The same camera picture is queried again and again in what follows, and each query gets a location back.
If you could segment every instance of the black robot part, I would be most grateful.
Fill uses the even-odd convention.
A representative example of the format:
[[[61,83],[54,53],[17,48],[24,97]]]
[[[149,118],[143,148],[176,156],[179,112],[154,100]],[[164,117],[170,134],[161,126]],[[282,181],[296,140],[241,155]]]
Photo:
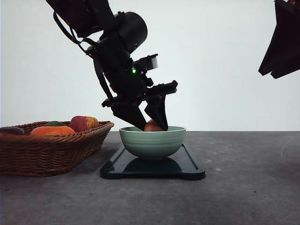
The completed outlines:
[[[275,0],[277,25],[259,72],[279,78],[300,69],[300,1]]]
[[[144,129],[146,120],[139,105],[147,102],[146,113],[163,129],[168,129],[165,115],[165,96],[175,93],[177,82],[153,86],[146,76],[157,68],[157,54],[133,61],[130,54],[147,38],[148,30],[144,20],[133,12],[118,12],[113,15],[107,0],[46,0],[54,9],[53,17],[74,43],[80,46],[87,42],[84,50],[93,59],[100,85],[107,95],[102,106],[111,107],[113,114],[128,123]],[[70,27],[71,34],[58,19],[59,15]],[[73,32],[83,38],[78,41]],[[97,31],[103,34],[98,41],[88,36]],[[113,96],[110,88],[117,94]]]

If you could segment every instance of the wicker basket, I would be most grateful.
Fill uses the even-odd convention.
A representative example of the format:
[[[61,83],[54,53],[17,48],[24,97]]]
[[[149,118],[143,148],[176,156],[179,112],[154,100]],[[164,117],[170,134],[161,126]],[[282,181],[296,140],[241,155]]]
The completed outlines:
[[[0,174],[48,177],[68,173],[74,166],[101,148],[110,121],[98,128],[71,135],[33,136],[34,128],[47,121],[19,125],[27,135],[1,135]]]

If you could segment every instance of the gray table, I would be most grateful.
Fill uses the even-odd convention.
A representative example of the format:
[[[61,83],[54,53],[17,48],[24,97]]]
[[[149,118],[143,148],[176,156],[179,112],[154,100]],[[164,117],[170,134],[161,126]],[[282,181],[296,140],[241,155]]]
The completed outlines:
[[[121,146],[65,175],[0,176],[1,225],[299,225],[300,132],[187,132],[206,178],[100,178]]]

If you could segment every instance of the white wall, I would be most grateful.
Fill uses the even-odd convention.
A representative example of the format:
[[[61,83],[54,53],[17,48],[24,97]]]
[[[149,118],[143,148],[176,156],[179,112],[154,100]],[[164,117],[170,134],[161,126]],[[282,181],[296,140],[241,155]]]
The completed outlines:
[[[300,71],[277,80],[257,72],[276,25],[273,0],[109,2],[114,13],[133,11],[147,23],[148,38],[133,59],[158,53],[159,68],[148,76],[155,84],[179,83],[166,99],[170,125],[300,129]],[[52,13],[45,0],[1,0],[1,126],[75,115],[111,120],[113,130],[128,126],[102,108],[92,60]]]

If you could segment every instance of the black cutting board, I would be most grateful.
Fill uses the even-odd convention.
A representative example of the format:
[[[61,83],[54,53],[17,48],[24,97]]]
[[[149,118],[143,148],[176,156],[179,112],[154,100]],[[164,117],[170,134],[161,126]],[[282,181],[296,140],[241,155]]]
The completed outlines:
[[[100,176],[105,179],[165,177],[200,180],[205,177],[205,169],[185,143],[173,155],[159,160],[141,159],[122,147],[100,169]]]

